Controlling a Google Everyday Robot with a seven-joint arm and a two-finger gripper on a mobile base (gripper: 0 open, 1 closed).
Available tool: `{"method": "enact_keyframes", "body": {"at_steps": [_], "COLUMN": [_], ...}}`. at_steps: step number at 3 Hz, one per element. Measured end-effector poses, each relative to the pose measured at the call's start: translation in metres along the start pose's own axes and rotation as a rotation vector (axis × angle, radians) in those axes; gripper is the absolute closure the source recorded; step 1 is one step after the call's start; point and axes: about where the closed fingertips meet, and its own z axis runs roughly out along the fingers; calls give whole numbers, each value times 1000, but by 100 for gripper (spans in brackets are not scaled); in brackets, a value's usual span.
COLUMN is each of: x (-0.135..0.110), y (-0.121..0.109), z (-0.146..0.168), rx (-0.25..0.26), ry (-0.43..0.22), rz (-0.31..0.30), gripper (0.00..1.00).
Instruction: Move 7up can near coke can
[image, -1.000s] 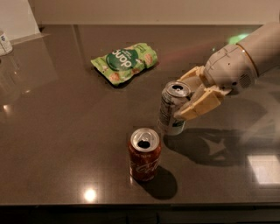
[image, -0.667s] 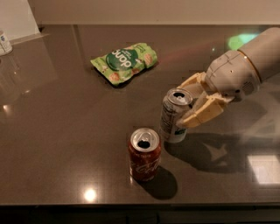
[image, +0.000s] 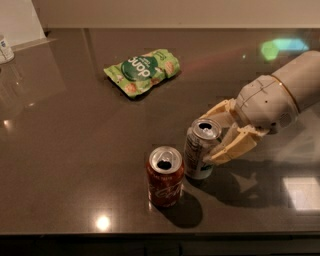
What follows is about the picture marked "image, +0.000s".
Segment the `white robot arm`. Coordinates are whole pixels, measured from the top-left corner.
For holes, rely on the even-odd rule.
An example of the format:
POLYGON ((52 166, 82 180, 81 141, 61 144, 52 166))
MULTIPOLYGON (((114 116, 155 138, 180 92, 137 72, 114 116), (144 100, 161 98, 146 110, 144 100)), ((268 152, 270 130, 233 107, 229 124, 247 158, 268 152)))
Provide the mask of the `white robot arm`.
POLYGON ((270 75, 245 85, 203 116, 228 129, 222 142, 204 157, 220 165, 252 150, 268 134, 277 134, 320 100, 320 52, 307 51, 270 75))

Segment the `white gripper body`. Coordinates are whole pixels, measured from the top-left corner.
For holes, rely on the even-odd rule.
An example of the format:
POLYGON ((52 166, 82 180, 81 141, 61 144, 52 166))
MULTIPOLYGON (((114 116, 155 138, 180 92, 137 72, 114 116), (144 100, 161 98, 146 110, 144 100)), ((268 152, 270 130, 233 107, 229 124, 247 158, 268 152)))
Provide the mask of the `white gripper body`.
POLYGON ((286 87, 274 76, 262 75, 244 86, 236 99, 235 107, 246 124, 279 133, 293 124, 298 108, 286 87))

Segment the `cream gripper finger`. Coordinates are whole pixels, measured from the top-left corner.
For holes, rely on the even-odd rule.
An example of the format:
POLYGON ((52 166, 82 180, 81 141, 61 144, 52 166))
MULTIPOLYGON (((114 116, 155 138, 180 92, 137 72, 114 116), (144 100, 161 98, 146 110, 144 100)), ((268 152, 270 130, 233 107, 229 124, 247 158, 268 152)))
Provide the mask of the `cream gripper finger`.
POLYGON ((259 129, 252 125, 238 127, 233 124, 221 143, 211 149, 203 157, 203 161, 218 166, 236 159, 256 147, 268 133, 268 129, 259 129))
POLYGON ((213 120, 222 128, 238 128, 240 124, 239 116, 235 110, 235 104, 235 99, 223 100, 203 114, 201 119, 213 120))

